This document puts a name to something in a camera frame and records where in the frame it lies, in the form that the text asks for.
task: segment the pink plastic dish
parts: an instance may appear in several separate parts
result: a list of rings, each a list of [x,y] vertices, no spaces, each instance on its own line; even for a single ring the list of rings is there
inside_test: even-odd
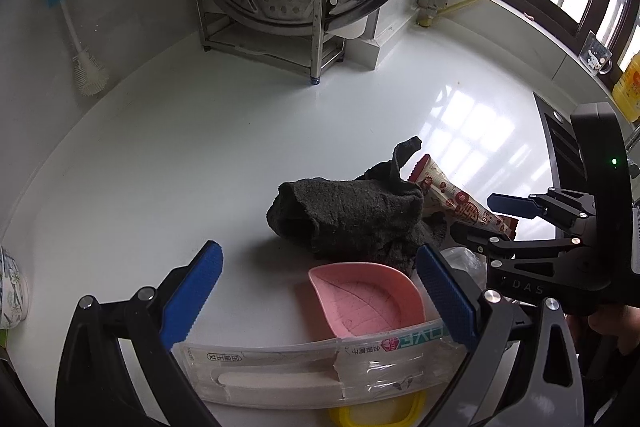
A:
[[[359,337],[425,321],[411,279],[377,263],[334,263],[309,270],[329,327],[338,338]]]

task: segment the white wall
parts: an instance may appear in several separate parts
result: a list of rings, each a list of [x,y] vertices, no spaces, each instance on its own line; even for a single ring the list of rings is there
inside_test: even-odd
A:
[[[68,0],[82,44],[114,83],[196,29],[193,0]],[[49,153],[95,103],[72,83],[60,9],[0,0],[0,237]]]

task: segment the cleaning brush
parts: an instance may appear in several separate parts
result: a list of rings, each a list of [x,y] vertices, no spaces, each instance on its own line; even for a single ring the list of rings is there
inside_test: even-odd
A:
[[[172,287],[179,280],[177,288],[162,310],[160,339],[166,350],[175,343],[183,342],[198,314],[209,297],[213,286],[222,274],[222,248],[214,241],[207,241],[189,266],[172,270],[158,288],[164,294],[164,286]]]
[[[442,254],[436,254],[431,247],[424,245],[418,248],[415,256],[415,269],[440,317],[449,329],[454,342],[464,344],[469,352],[473,352],[479,342],[476,328],[476,311],[460,283],[475,289],[480,295],[480,288],[471,276],[462,270],[447,269]]]
[[[66,28],[76,49],[74,57],[74,81],[80,94],[91,96],[101,92],[109,82],[109,72],[98,62],[93,55],[82,48],[78,33],[69,15],[66,0],[47,0],[51,8],[60,3],[62,14],[65,17]]]

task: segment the white kitchen counter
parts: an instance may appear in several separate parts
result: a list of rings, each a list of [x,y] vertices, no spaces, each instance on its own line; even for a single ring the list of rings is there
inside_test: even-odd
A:
[[[50,156],[3,240],[31,299],[9,351],[46,421],[78,299],[128,299],[188,263],[207,239],[222,245],[225,266],[190,341],[326,338],[306,279],[318,261],[277,238],[266,211],[282,182],[355,178],[414,135],[423,148],[403,174],[429,152],[481,203],[492,192],[526,196],[551,184],[531,87],[445,29],[414,28],[377,71],[345,62],[317,87],[205,54],[196,35],[123,80]],[[553,235],[544,222],[518,227],[520,239]],[[143,403],[161,419],[126,348]],[[325,411],[211,410],[223,426],[331,425]]]

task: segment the snack wrapper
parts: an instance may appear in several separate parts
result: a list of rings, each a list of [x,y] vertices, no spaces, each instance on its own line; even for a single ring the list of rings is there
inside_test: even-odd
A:
[[[503,233],[512,240],[515,238],[517,219],[497,216],[484,208],[467,192],[451,183],[431,155],[426,154],[418,161],[409,181],[418,184],[422,190],[422,219],[433,227],[434,235],[441,240],[441,248],[459,246],[449,234],[451,225],[456,221]]]

